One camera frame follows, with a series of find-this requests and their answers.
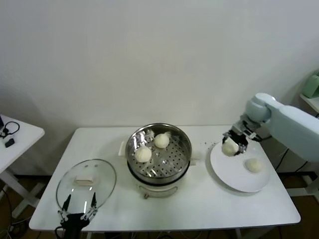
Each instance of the pot handle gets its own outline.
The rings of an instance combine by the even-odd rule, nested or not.
[[[119,149],[119,153],[118,153],[120,157],[125,157],[125,147],[126,147],[126,141],[122,141],[120,149]]]
[[[193,151],[190,157],[190,166],[195,166],[201,159],[201,152],[200,151]]]

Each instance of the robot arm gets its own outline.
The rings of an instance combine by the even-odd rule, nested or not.
[[[233,155],[244,153],[256,129],[265,126],[273,138],[309,162],[319,162],[319,120],[295,107],[285,106],[268,94],[258,93],[246,104],[244,114],[224,133],[223,145],[236,144]]]

